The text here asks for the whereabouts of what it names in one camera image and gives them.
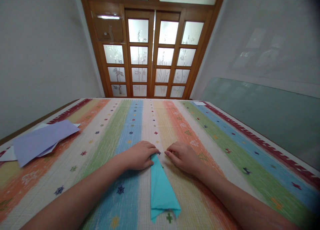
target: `orange stripe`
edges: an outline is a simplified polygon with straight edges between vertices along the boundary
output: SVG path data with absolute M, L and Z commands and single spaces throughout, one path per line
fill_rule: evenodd
M 167 110 L 167 114 L 171 120 L 172 127 L 175 129 L 175 133 L 179 141 L 191 145 L 197 155 L 202 161 L 217 171 L 221 176 L 225 177 L 223 171 L 218 164 L 213 160 L 210 153 L 207 152 L 196 133 L 192 130 L 189 123 L 185 120 L 183 115 L 179 112 L 177 107 L 172 101 L 163 101 L 164 107 Z M 202 201 L 212 211 L 213 221 L 219 221 L 223 229 L 237 229 L 237 222 L 220 202 L 220 200 L 199 180 L 195 180 L 196 186 L 202 193 Z
M 110 99 L 100 100 L 77 121 L 77 123 L 81 123 L 79 126 L 79 132 L 60 142 L 55 148 L 54 152 L 49 154 L 47 157 L 34 159 L 8 182 L 6 187 L 1 190 L 2 193 L 0 202 L 5 203 L 5 206 L 3 206 L 0 211 L 0 222 L 2 222 L 12 211 L 12 209 L 18 205 L 27 192 L 38 183 L 41 177 L 43 177 L 50 170 L 51 166 L 56 162 L 58 157 L 69 148 L 81 131 L 90 124 L 93 118 L 109 101 Z

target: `person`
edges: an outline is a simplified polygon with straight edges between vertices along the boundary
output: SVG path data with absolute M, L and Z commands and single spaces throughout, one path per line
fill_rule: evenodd
M 22 229 L 77 229 L 122 173 L 153 165 L 150 156 L 158 151 L 155 145 L 147 141 L 133 145 L 48 204 Z M 191 146 L 175 142 L 165 154 L 178 168 L 202 181 L 243 229 L 297 229 L 279 213 L 205 165 Z

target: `hand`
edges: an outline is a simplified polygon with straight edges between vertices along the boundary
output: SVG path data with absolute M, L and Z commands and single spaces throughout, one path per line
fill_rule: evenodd
M 156 149 L 155 145 L 147 141 L 141 141 L 121 153 L 123 154 L 121 157 L 128 170 L 142 170 L 153 165 L 153 161 L 149 158 L 157 152 L 159 150 Z
M 164 152 L 181 170 L 196 176 L 205 165 L 193 148 L 183 142 L 175 142 Z

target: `blue stripe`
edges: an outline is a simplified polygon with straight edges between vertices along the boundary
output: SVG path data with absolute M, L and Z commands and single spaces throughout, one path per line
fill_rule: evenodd
M 195 105 L 197 109 L 199 109 L 205 116 L 207 116 L 208 119 L 210 119 L 216 126 L 218 126 L 234 142 L 236 142 L 241 148 L 243 148 L 253 159 L 259 162 L 261 166 L 263 166 L 270 174 L 272 174 L 290 193 L 292 193 L 296 198 L 303 202 L 303 204 L 309 210 L 314 213 L 317 212 L 316 203 L 320 198 L 320 194 L 315 188 L 300 180 L 296 175 L 283 167 L 280 163 L 278 163 L 278 161 L 272 158 L 264 150 L 254 145 L 251 140 L 245 138 L 244 136 L 242 136 L 242 134 L 239 134 L 237 130 L 233 129 L 229 124 L 227 124 L 209 108 L 205 106 L 198 106 L 195 103 L 193 103 L 193 105 Z M 299 185 L 302 190 L 294 187 L 292 183 Z
M 115 154 L 122 153 L 141 141 L 142 107 L 142 100 L 131 101 Z M 121 186 L 124 187 L 124 192 L 118 194 L 118 188 Z M 111 224 L 114 224 L 113 219 L 118 217 L 119 226 L 117 229 L 136 229 L 138 223 L 138 191 L 138 171 L 127 171 L 122 174 L 103 195 L 95 210 L 94 221 L 90 228 L 109 229 Z

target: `folded paper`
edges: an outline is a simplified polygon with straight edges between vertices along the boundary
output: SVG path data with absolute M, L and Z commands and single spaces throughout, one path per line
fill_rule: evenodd
M 176 195 L 157 155 L 152 155 L 151 160 L 154 162 L 151 166 L 151 221 L 155 223 L 157 216 L 166 210 L 172 210 L 177 218 L 181 208 Z
M 46 123 L 40 123 L 35 129 L 33 129 L 32 131 L 35 131 L 37 129 L 49 126 L 50 124 L 46 124 Z M 79 127 L 80 124 L 75 123 L 74 124 L 76 127 Z M 47 150 L 45 150 L 44 152 L 40 153 L 37 157 L 42 157 L 44 155 L 47 155 L 49 153 L 51 153 L 53 151 L 53 149 L 57 146 L 58 142 L 53 145 L 52 147 L 48 148 Z M 6 149 L 5 153 L 0 157 L 0 162 L 8 162 L 8 161 L 16 161 L 17 157 L 14 154 L 14 147 L 13 145 L 10 146 L 8 149 Z
M 64 120 L 15 138 L 13 146 L 19 166 L 23 167 L 57 142 L 79 130 L 69 120 Z

